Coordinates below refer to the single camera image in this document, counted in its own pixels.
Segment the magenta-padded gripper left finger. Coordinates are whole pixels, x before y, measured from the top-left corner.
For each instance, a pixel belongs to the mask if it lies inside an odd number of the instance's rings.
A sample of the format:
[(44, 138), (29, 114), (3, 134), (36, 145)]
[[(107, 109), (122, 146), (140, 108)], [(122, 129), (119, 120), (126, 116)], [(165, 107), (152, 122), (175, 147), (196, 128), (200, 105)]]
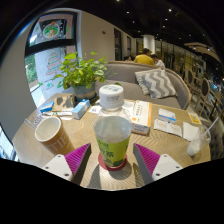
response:
[(67, 155), (56, 155), (42, 169), (79, 185), (82, 181), (90, 155), (91, 144), (88, 143)]

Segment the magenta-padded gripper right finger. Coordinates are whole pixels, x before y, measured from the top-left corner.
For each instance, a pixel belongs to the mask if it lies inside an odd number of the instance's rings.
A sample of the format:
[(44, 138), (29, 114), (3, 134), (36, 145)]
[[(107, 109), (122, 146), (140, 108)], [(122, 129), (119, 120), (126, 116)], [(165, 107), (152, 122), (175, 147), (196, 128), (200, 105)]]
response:
[(137, 143), (133, 144), (133, 154), (145, 184), (152, 183), (182, 169), (182, 166), (168, 154), (159, 155)]

